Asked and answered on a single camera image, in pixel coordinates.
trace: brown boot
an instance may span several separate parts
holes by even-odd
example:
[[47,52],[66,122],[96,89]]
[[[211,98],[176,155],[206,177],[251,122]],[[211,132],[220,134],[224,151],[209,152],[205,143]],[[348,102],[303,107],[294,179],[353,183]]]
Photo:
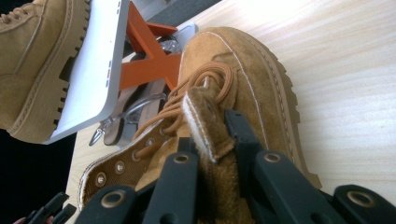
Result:
[[87,168],[80,182],[80,207],[105,186],[145,187],[159,177],[166,156],[177,150],[178,138],[191,136],[209,194],[200,222],[251,222],[248,206],[239,197],[234,141],[224,124],[226,109],[243,113],[265,149],[286,154],[320,187],[304,162],[290,79],[262,43],[233,28],[203,30],[187,44],[179,75],[158,118],[141,127],[124,150]]
[[30,143],[50,138],[68,82],[60,74],[88,26],[88,0],[35,0],[0,20],[0,129]]

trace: brown shoelace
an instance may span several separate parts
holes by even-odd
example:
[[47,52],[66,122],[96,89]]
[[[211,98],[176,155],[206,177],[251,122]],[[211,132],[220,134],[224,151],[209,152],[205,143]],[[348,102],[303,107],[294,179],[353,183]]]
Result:
[[29,13],[23,8],[16,7],[14,8],[14,10],[10,11],[7,15],[1,14],[1,20],[3,23],[9,24],[11,22],[11,19],[20,20],[21,15],[28,15],[28,14]]
[[[156,117],[149,120],[142,127],[140,127],[136,131],[134,139],[136,139],[149,126],[162,119],[172,119],[173,123],[169,127],[162,128],[161,132],[163,134],[174,133],[181,125],[181,121],[183,120],[181,102],[184,95],[186,94],[186,91],[189,90],[191,87],[202,86],[203,82],[207,77],[213,78],[220,86],[221,90],[216,96],[216,103],[221,103],[227,96],[227,93],[231,88],[231,84],[233,83],[233,72],[231,68],[225,63],[205,63],[200,68],[198,68],[189,78],[179,83],[177,87],[175,87],[169,93],[168,101],[164,105],[163,110]],[[153,143],[147,147],[142,148],[141,150],[136,151],[134,157],[139,160],[140,158],[152,155],[158,150],[158,148],[160,148],[161,145],[162,144],[160,143]]]

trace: orange object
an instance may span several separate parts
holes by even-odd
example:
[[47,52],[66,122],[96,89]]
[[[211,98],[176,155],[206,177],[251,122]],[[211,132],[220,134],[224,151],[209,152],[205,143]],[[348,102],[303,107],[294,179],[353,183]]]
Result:
[[166,55],[156,36],[171,35],[177,28],[145,22],[134,3],[129,6],[126,34],[135,52],[146,52],[147,59],[123,63],[120,91],[164,78],[169,89],[177,85],[181,53]]

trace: rubber sole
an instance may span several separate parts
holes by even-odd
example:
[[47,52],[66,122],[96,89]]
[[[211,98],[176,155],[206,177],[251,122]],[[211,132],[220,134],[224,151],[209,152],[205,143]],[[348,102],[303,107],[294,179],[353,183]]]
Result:
[[43,143],[56,129],[69,86],[61,73],[68,60],[77,56],[87,31],[89,0],[65,1],[67,12],[63,30],[37,75],[20,115],[7,130],[11,136],[25,142]]
[[270,79],[272,85],[276,90],[277,95],[277,110],[279,116],[284,121],[283,130],[286,133],[287,140],[289,143],[289,156],[292,162],[300,169],[305,177],[317,188],[321,188],[320,181],[317,175],[311,174],[306,168],[303,151],[300,144],[300,137],[298,133],[298,123],[300,123],[300,113],[297,111],[296,106],[298,104],[296,94],[292,91],[292,83],[288,75],[286,75],[286,69],[278,61],[278,58],[273,52],[271,52],[263,43],[234,28],[226,28],[236,35],[240,35],[249,41],[254,48],[256,48],[260,54],[263,54],[268,65],[273,69],[272,76]]

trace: boot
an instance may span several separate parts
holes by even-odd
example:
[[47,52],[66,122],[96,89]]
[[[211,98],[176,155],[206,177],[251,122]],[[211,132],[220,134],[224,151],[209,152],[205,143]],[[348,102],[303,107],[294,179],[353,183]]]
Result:
[[265,150],[286,154],[320,188],[304,162],[296,105],[290,79],[267,47],[234,28],[205,29],[187,44],[178,85],[164,110],[140,127],[131,145],[86,169],[78,205],[82,208],[105,186],[142,189],[159,177],[165,158],[177,151],[178,138],[191,136],[208,193],[199,221],[250,223],[247,203],[239,197],[234,140],[224,124],[224,111],[243,113]]
[[82,45],[88,0],[35,0],[0,20],[0,129],[30,143],[50,138],[64,107],[61,72]]

